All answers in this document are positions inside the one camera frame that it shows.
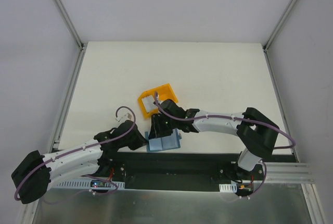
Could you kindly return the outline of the blue leather card holder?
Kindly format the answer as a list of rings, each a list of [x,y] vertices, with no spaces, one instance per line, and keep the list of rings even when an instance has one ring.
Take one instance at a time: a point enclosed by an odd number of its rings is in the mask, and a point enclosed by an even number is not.
[[[146,151],[149,153],[175,150],[181,147],[181,135],[177,129],[173,130],[173,133],[169,136],[162,138],[149,139],[148,132],[145,132],[145,138],[148,141]]]

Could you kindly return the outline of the yellow plastic bin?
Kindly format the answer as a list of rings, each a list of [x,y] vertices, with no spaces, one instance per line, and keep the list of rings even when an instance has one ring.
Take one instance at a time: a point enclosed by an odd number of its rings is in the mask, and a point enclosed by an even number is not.
[[[144,109],[144,106],[143,106],[143,103],[142,103],[142,98],[146,97],[146,96],[155,96],[155,92],[157,92],[157,94],[159,95],[159,98],[164,102],[166,101],[167,99],[171,99],[172,101],[178,103],[178,99],[171,87],[171,85],[169,83],[167,84],[164,84],[164,85],[161,85],[161,86],[158,86],[156,88],[153,88],[153,89],[150,89],[150,90],[147,90],[147,91],[144,91],[140,96],[139,98],[137,99],[138,101],[138,104],[139,104],[139,107],[140,107],[140,110],[143,114],[143,118],[144,119],[148,119],[150,118],[153,114],[156,114],[158,112],[158,109],[155,109],[153,110],[152,112],[150,113],[147,113]]]

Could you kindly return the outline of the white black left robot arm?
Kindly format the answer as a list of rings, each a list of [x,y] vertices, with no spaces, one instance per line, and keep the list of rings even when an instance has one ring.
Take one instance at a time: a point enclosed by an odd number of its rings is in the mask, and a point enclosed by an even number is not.
[[[109,162],[119,149],[134,151],[147,143],[137,125],[126,120],[74,148],[48,154],[32,151],[11,174],[16,187],[14,199],[29,204],[66,180],[93,174],[106,176]]]

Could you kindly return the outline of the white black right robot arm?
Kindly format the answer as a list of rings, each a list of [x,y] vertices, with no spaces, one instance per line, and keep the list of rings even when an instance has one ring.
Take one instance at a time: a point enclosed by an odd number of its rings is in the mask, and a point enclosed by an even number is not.
[[[168,99],[151,116],[149,139],[172,135],[175,129],[184,133],[216,132],[240,138],[245,149],[234,166],[235,176],[247,179],[262,159],[272,155],[280,128],[255,108],[243,113],[218,114],[190,108],[184,110]]]

